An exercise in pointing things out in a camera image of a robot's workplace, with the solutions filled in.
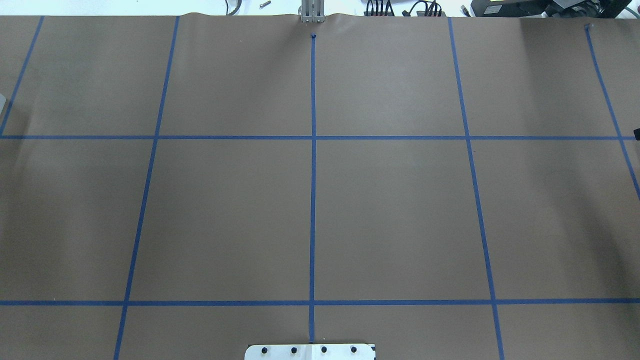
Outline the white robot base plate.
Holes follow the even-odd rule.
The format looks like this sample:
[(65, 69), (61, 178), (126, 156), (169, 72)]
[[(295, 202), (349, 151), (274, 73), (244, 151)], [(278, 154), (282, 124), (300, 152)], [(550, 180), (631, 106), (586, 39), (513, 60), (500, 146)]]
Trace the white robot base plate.
[(374, 344), (254, 344), (247, 347), (245, 360), (376, 360)]

